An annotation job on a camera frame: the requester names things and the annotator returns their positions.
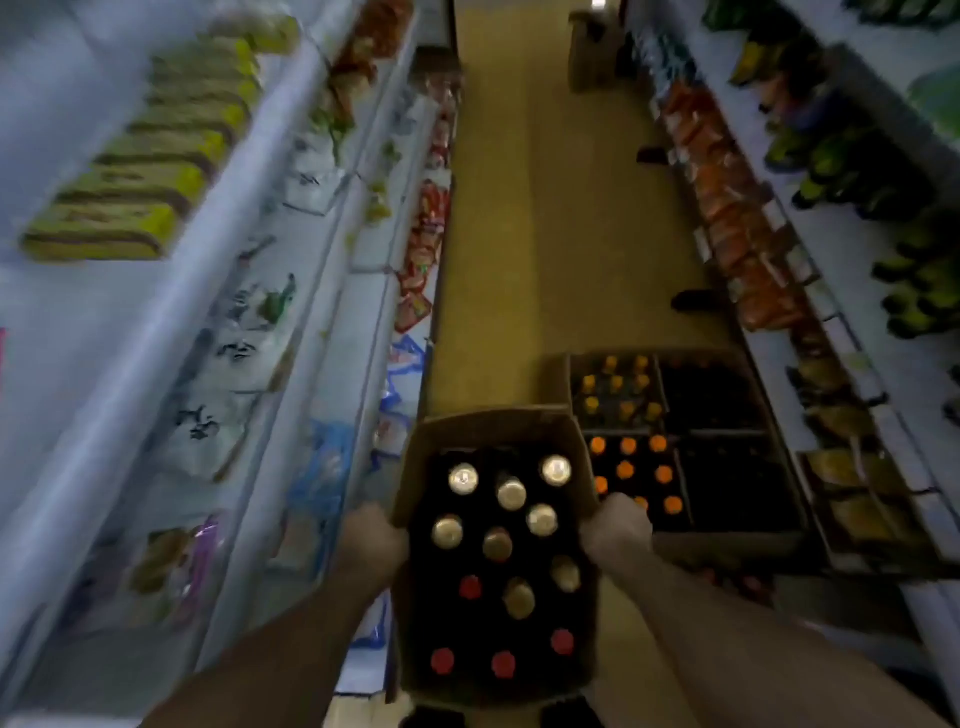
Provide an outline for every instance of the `forearm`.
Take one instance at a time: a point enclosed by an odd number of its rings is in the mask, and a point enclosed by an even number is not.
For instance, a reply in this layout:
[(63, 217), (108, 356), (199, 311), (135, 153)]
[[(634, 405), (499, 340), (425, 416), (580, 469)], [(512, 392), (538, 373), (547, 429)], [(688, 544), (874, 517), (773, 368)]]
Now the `forearm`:
[(318, 591), (243, 638), (143, 725), (322, 725), (350, 642), (376, 596), (362, 575), (331, 570)]
[(876, 666), (643, 547), (609, 569), (643, 613), (705, 728), (946, 725)]

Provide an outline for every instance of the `hand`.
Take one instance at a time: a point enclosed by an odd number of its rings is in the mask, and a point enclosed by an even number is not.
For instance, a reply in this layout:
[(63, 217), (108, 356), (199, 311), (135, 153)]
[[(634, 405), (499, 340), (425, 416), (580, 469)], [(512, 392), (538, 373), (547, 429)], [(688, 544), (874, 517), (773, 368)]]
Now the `hand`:
[(409, 555), (407, 532), (391, 526), (379, 505), (365, 503), (344, 518), (330, 572), (373, 599), (390, 587)]
[(580, 526), (580, 542), (590, 561), (615, 579), (630, 567), (633, 554), (650, 549), (653, 532), (646, 511), (622, 493), (613, 493)]

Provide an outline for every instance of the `box of bottles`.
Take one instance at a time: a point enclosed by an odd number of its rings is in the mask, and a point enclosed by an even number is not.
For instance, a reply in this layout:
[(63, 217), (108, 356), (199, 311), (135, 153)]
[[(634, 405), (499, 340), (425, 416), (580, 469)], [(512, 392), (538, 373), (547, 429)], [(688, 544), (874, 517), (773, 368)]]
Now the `box of bottles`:
[(735, 352), (571, 354), (560, 369), (597, 495), (624, 493), (646, 509), (657, 553), (709, 564), (800, 549), (804, 500), (762, 392)]
[(547, 703), (593, 677), (599, 574), (579, 524), (597, 509), (587, 448), (562, 406), (418, 423), (393, 521), (400, 685), (420, 702)]

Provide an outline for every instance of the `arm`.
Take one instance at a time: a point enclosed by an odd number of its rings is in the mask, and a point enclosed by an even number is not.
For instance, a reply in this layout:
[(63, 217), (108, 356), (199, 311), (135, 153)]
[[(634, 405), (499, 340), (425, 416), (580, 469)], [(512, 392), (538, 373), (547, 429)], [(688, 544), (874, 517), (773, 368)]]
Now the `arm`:
[(642, 509), (619, 494), (581, 529), (587, 555), (639, 608), (705, 728), (947, 725), (873, 664), (666, 564), (651, 535)]
[(353, 635), (407, 559), (406, 531), (365, 505), (349, 514), (324, 582), (154, 709), (144, 728), (323, 725)]

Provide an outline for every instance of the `floor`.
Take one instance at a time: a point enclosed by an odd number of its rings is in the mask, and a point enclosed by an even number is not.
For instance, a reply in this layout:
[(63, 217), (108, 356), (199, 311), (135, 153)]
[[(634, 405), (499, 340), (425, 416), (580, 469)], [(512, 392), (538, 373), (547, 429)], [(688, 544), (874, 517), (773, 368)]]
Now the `floor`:
[[(674, 313), (704, 283), (670, 172), (641, 166), (653, 120), (628, 86), (566, 86), (573, 0), (461, 0), (465, 102), (431, 414), (544, 400), (540, 372), (567, 351), (726, 347), (722, 324)], [(607, 728), (697, 725), (634, 607), (601, 594), (591, 702)], [(406, 696), (339, 699), (327, 724), (394, 726)], [(537, 725), (534, 712), (468, 716), (470, 726)]]

